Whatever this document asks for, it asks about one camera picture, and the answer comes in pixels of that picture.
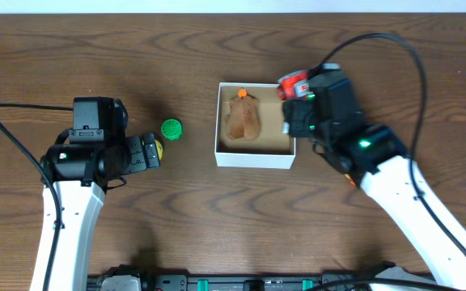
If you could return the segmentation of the red toy car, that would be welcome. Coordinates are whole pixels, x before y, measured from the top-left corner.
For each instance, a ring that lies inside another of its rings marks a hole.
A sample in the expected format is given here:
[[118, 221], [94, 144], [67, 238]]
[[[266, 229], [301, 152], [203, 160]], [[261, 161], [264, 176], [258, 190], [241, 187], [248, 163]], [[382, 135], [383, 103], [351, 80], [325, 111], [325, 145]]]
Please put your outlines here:
[[298, 70], [278, 79], [277, 92], [281, 100], [307, 99], [311, 94], [309, 79], [318, 74], [340, 70], [337, 63], [325, 63], [309, 70]]

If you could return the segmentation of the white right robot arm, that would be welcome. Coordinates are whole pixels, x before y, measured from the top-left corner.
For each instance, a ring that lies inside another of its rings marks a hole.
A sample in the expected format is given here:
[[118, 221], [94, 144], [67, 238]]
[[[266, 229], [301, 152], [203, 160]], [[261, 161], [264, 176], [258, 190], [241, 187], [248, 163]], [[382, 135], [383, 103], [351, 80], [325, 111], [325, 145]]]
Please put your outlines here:
[[312, 99], [288, 99], [282, 111], [286, 133], [320, 146], [320, 156], [398, 225], [439, 285], [466, 289], [466, 229], [388, 126], [346, 104], [321, 107]]

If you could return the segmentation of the orange rubber duck blue cap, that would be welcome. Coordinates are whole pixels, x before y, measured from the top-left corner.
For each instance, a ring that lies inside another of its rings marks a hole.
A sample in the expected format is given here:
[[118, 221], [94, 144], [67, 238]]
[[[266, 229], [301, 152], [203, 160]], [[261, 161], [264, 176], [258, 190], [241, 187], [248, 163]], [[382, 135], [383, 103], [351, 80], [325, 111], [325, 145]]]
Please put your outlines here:
[[344, 176], [349, 180], [349, 182], [350, 182], [353, 186], [357, 187], [357, 184], [356, 184], [355, 181], [351, 178], [350, 175], [344, 174]]

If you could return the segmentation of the yellow ball blue letters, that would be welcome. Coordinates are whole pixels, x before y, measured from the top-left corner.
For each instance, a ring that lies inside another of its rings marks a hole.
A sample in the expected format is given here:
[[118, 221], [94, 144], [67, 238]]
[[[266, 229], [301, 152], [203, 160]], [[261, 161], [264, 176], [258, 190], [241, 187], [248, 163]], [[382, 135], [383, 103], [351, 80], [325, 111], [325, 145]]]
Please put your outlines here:
[[162, 159], [163, 157], [163, 145], [160, 141], [156, 140], [155, 141], [155, 146], [156, 146], [156, 149], [157, 149], [157, 154], [159, 156], [159, 160]]

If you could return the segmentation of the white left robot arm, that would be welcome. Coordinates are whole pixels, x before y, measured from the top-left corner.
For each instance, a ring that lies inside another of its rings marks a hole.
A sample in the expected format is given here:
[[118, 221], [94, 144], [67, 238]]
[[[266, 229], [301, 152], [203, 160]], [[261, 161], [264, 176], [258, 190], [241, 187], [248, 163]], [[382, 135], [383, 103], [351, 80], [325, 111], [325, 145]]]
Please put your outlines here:
[[163, 145], [152, 133], [78, 141], [62, 132], [40, 161], [44, 216], [30, 288], [84, 290], [96, 222], [109, 182], [159, 167]]

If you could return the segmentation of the brown plush capybara toy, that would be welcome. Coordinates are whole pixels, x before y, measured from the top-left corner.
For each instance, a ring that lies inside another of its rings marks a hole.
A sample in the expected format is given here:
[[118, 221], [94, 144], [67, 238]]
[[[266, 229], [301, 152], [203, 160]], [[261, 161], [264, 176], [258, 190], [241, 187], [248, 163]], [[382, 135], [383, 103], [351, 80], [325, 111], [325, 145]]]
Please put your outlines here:
[[225, 117], [226, 134], [231, 140], [256, 140], [261, 131], [258, 114], [258, 99], [240, 88], [229, 102], [229, 113]]

